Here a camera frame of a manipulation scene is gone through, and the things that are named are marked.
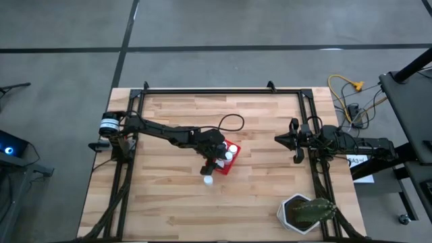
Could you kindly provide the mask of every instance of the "black tripod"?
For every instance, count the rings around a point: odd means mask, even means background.
[[[23,84],[15,84],[15,85],[0,87],[0,93],[1,93],[0,99],[3,98],[13,88],[26,87],[26,86],[30,86],[30,85],[31,85],[31,83],[27,82],[27,83],[23,83]]]

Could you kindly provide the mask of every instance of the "concrete floor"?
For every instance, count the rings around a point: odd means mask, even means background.
[[[1,0],[0,48],[120,47],[132,0]],[[142,0],[130,46],[430,43],[432,20],[420,0]],[[326,86],[341,74],[366,87],[423,49],[128,53],[120,87]],[[1,100],[0,128],[34,143],[53,177],[34,183],[14,242],[71,240],[78,229],[118,53],[0,54],[0,85],[31,82]],[[333,81],[340,90],[343,81]],[[347,98],[361,105],[378,88]],[[388,103],[361,136],[406,137]],[[420,221],[396,221],[397,194],[358,195],[367,233],[428,242],[432,225],[406,181]]]

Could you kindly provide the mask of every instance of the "wooden tabletop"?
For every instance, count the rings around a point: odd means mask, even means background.
[[[312,90],[318,116],[324,124],[337,125],[329,89]],[[126,110],[129,92],[129,88],[113,89],[108,110]],[[291,195],[301,193],[315,197],[308,158],[296,165],[292,162],[294,152],[274,141],[275,135],[288,132],[292,117],[300,119],[296,95],[157,94],[146,95],[144,99],[143,117],[169,126],[217,126],[229,113],[244,117],[244,129],[222,133],[242,150],[228,175],[213,173],[212,186],[204,185],[200,169],[205,161],[194,150],[140,135],[124,240],[322,238],[320,227],[303,236],[284,229],[276,217],[281,201]],[[235,129],[240,124],[238,117],[229,117],[222,127]],[[94,166],[109,159],[110,155],[111,152],[98,154]],[[107,208],[114,170],[115,162],[110,162],[92,174],[79,236],[85,235]],[[365,235],[346,161],[332,161],[330,174],[338,207],[356,230]],[[116,216],[112,234],[117,229]]]

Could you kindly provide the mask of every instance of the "black metal frame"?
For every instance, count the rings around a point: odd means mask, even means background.
[[[134,106],[134,102],[136,101],[136,98],[138,98],[138,113],[142,113],[143,107],[144,107],[144,97],[146,95],[176,95],[176,94],[274,94],[274,95],[296,95],[298,97],[299,102],[299,108],[300,108],[300,114],[302,117],[302,123],[307,124],[308,116],[306,114],[306,106],[304,99],[308,100],[309,107],[310,107],[310,116],[313,118],[313,126],[315,129],[315,132],[319,132],[319,123],[317,116],[317,110],[315,108],[315,102],[313,98],[313,92],[311,89],[276,89],[272,81],[269,81],[266,88],[191,88],[191,89],[150,89],[148,84],[144,83],[144,89],[142,90],[136,90],[132,89],[130,91],[129,96],[129,102],[128,102],[128,108],[127,111],[131,111]],[[138,142],[138,133],[133,134],[133,139]],[[103,233],[102,238],[96,238],[92,239],[94,242],[119,242],[122,240],[123,237],[123,230],[124,230],[124,223],[126,219],[126,209],[128,207],[128,197],[129,197],[129,187],[132,183],[132,171],[134,168],[134,158],[135,158],[135,152],[136,150],[133,150],[133,159],[129,162],[126,162],[128,164],[128,168],[126,170],[126,177],[124,180],[124,184],[128,184],[128,188],[126,188],[127,192],[124,194],[122,200],[121,200],[121,207],[120,207],[120,214],[118,219],[118,225],[117,225],[117,231],[115,234],[115,237],[111,236],[111,226],[112,226],[112,216],[110,216],[108,222],[105,224],[105,230]],[[311,174],[312,179],[314,181],[314,189],[316,192],[316,196],[319,196],[317,194],[317,187],[315,186],[317,182],[316,180],[319,179],[318,177],[318,171],[316,168],[316,162],[314,154],[311,152],[311,150],[308,150],[309,155],[309,161],[310,161],[310,167],[311,167]],[[111,189],[111,197],[109,200],[109,206],[112,206],[114,203],[114,198],[116,195],[118,195],[118,188],[120,183],[120,177],[122,174],[122,167],[124,162],[118,161],[116,168],[115,168],[115,174],[113,179],[113,187]],[[329,195],[329,199],[335,203],[335,197],[333,193],[333,188],[331,185],[331,179],[330,174],[328,170],[324,170],[323,172],[324,176],[324,182],[325,182],[325,188],[327,190],[327,193]],[[341,227],[338,223],[336,218],[333,218],[333,226],[335,229],[335,236],[338,238],[342,237]],[[323,239],[330,237],[329,235],[329,229],[327,226],[327,222],[321,222],[321,232],[323,234]]]

